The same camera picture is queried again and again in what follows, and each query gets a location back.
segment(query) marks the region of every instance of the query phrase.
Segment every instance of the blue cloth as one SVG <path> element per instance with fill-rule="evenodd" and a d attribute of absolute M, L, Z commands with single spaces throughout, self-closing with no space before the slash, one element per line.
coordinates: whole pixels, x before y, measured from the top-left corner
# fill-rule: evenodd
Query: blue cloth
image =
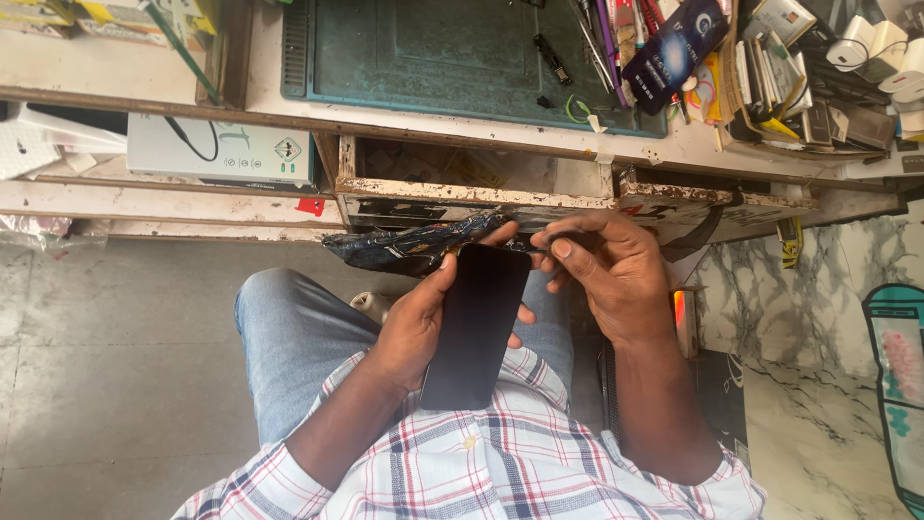
<path fill-rule="evenodd" d="M 514 331 L 571 393 L 574 348 L 567 292 L 545 290 L 551 279 L 529 274 L 523 302 L 533 325 Z M 235 323 L 244 344 L 260 444 L 287 436 L 311 408 L 324 380 L 354 353 L 368 349 L 381 327 L 314 280 L 292 269 L 252 275 L 237 292 Z"/>

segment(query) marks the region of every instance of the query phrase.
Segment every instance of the white charger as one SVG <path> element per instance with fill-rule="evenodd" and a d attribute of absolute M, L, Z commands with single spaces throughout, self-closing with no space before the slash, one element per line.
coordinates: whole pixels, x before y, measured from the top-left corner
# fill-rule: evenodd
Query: white charger
<path fill-rule="evenodd" d="M 861 16 L 854 16 L 847 25 L 841 40 L 828 50 L 825 56 L 842 72 L 853 70 L 866 62 L 872 53 L 876 29 Z"/>
<path fill-rule="evenodd" d="M 877 23 L 876 39 L 869 50 L 869 59 L 856 73 L 870 83 L 891 78 L 902 67 L 908 47 L 908 33 L 889 20 Z"/>
<path fill-rule="evenodd" d="M 924 81 L 924 38 L 917 38 L 908 42 L 905 57 L 902 58 L 902 67 L 898 69 L 898 73 L 880 83 L 879 90 L 885 93 L 898 93 L 922 81 Z"/>

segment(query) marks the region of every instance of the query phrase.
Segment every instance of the black smartphone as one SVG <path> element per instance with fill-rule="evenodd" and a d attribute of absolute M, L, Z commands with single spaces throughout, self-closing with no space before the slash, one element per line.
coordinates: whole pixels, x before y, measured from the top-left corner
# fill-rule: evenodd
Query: black smartphone
<path fill-rule="evenodd" d="M 479 243 L 459 249 L 456 281 L 443 301 L 436 353 L 420 408 L 482 410 L 491 402 L 532 260 Z"/>

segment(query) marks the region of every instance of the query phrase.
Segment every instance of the checkered shirt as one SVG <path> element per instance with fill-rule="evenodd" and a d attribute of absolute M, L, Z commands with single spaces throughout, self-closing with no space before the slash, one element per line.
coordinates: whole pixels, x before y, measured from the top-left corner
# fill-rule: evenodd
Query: checkered shirt
<path fill-rule="evenodd" d="M 323 384 L 309 416 L 363 357 Z M 400 418 L 337 491 L 315 482 L 282 442 L 176 512 L 185 518 L 759 518 L 766 492 L 723 449 L 715 474 L 681 486 L 640 471 L 613 434 L 568 418 L 561 379 L 533 351 L 507 350 L 490 406 L 428 412 L 410 394 Z"/>

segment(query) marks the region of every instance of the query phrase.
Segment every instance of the gray floor tile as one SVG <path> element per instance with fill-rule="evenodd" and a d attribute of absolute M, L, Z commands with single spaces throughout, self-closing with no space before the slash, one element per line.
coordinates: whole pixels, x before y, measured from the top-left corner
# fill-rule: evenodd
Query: gray floor tile
<path fill-rule="evenodd" d="M 18 343 L 33 254 L 22 247 L 0 246 L 0 346 Z"/>
<path fill-rule="evenodd" d="M 164 520 L 254 453 L 7 469 L 0 518 Z"/>
<path fill-rule="evenodd" d="M 19 347 L 0 347 L 0 468 L 6 455 L 6 433 L 13 401 L 13 384 L 16 381 L 16 358 Z"/>
<path fill-rule="evenodd" d="M 320 244 L 289 244 L 288 247 L 286 267 L 314 279 L 345 302 L 365 291 L 402 296 L 419 283 L 418 279 L 411 277 L 348 266 Z"/>
<path fill-rule="evenodd" d="M 258 449 L 240 343 L 21 347 L 7 468 Z"/>
<path fill-rule="evenodd" d="M 285 261 L 286 245 L 112 240 L 55 261 L 37 254 L 24 345 L 234 340 L 234 296 Z"/>

